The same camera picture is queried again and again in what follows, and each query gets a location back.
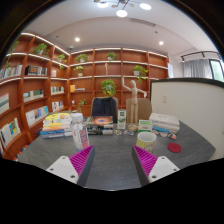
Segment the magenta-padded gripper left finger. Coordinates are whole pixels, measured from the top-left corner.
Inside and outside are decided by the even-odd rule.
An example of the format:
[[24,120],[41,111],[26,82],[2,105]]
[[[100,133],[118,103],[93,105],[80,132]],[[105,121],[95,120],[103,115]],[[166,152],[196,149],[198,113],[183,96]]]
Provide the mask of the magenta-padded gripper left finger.
[[95,146],[91,145],[70,157],[61,156],[47,171],[84,187],[95,156]]

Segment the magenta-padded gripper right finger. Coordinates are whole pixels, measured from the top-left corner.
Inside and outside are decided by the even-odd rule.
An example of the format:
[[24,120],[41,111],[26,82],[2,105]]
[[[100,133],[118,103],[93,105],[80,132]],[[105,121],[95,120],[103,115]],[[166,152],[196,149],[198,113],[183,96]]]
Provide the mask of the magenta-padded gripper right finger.
[[142,186],[179,171],[166,156],[156,157],[136,145],[132,146],[132,157]]

